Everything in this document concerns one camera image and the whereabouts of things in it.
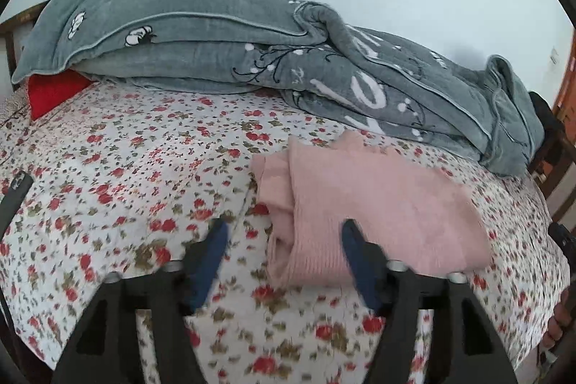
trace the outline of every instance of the pink sweater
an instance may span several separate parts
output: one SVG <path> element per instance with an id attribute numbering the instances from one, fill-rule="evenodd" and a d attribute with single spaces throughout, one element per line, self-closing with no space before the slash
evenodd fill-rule
<path id="1" fill-rule="evenodd" d="M 463 186 L 437 168 L 364 146 L 345 131 L 331 149 L 289 140 L 289 149 L 255 155 L 258 201 L 274 225 L 268 245 L 273 286 L 352 281 L 342 222 L 355 219 L 368 241 L 420 274 L 443 276 L 489 265 L 490 244 Z"/>

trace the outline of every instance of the wooden bed frame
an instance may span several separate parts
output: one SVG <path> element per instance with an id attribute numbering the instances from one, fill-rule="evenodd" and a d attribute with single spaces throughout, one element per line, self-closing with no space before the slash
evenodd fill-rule
<path id="1" fill-rule="evenodd" d="M 12 74 L 16 69 L 14 32 L 18 28 L 28 23 L 35 24 L 42 10 L 47 4 L 48 1 L 34 5 L 26 9 L 25 11 L 22 11 L 19 14 L 14 15 L 12 18 L 6 20 L 4 23 L 0 24 L 0 38 L 4 38 L 6 42 L 6 55 L 8 58 L 10 77 L 12 77 Z M 545 198 L 548 198 L 555 189 L 555 187 L 560 183 L 563 175 L 565 175 L 570 165 L 576 164 L 576 147 L 574 146 L 574 144 L 568 140 L 565 133 L 554 132 L 551 135 L 549 135 L 548 139 L 546 139 L 546 141 L 542 144 L 540 149 L 536 152 L 536 155 L 529 166 L 529 170 L 534 171 L 534 169 L 536 169 L 538 165 L 540 165 L 545 160 L 548 152 L 555 144 L 560 144 L 562 146 L 562 155 L 560 162 L 556 165 L 555 169 L 549 175 L 548 179 L 543 183 L 539 184 L 540 189 L 545 195 Z M 552 215 L 552 219 L 554 221 L 561 220 L 564 214 L 575 202 L 576 202 L 576 182 L 574 189 L 568 195 L 566 201 Z M 568 228 L 576 232 L 576 227 L 568 227 Z M 2 318 L 0 316 L 0 347 L 2 346 L 2 343 L 4 343 L 5 346 L 9 347 L 9 342 L 7 342 L 6 340 L 8 336 L 6 335 L 6 333 L 3 334 L 3 330 L 5 330 L 5 328 L 6 327 L 3 324 Z M 30 353 L 30 355 L 26 353 L 24 357 L 24 362 L 26 363 L 25 366 L 27 368 L 30 368 L 29 370 L 27 369 L 27 371 L 29 371 L 29 377 L 30 377 L 30 370 L 32 370 L 36 376 L 39 376 L 39 380 L 34 380 L 31 384 L 36 383 L 43 384 L 44 382 L 48 384 L 49 380 L 46 380 L 47 379 L 46 376 L 51 376 L 51 371 L 47 368 L 47 366 L 44 363 L 42 363 L 38 358 L 36 358 L 36 356 L 33 353 L 31 353 L 24 344 L 22 344 L 22 349 L 25 352 Z M 574 375 L 574 370 L 572 370 L 572 368 L 576 370 L 576 344 L 564 343 L 562 349 L 563 352 L 558 359 L 559 363 L 552 368 L 551 372 L 549 373 L 548 377 L 545 380 L 546 384 L 562 384 L 565 382 L 566 383 L 573 382 L 572 376 Z"/>

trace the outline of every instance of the mattress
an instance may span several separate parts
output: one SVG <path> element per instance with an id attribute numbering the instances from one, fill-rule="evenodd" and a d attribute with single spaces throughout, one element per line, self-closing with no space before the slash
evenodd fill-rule
<path id="1" fill-rule="evenodd" d="M 187 243 L 204 237 L 209 219 L 223 214 L 230 246 L 205 306 L 186 319 L 208 382 L 362 381 L 384 321 L 353 288 L 268 284 L 271 222 L 249 170 L 253 154 L 286 148 L 289 135 L 326 145 L 347 126 L 289 108 L 265 90 L 206 96 L 95 84 L 35 122 L 22 93 L 8 108 L 2 189 L 20 168 L 35 182 L 0 244 L 0 285 L 18 334 L 48 366 L 56 366 L 106 272 L 150 273 L 180 258 Z M 568 285 L 534 182 L 498 178 L 419 143 L 363 134 L 366 143 L 439 167 L 469 189 L 493 257 L 468 278 L 518 365 Z M 152 383 L 159 381 L 150 321 L 139 313 Z M 413 383 L 423 380 L 431 324 L 421 311 Z"/>

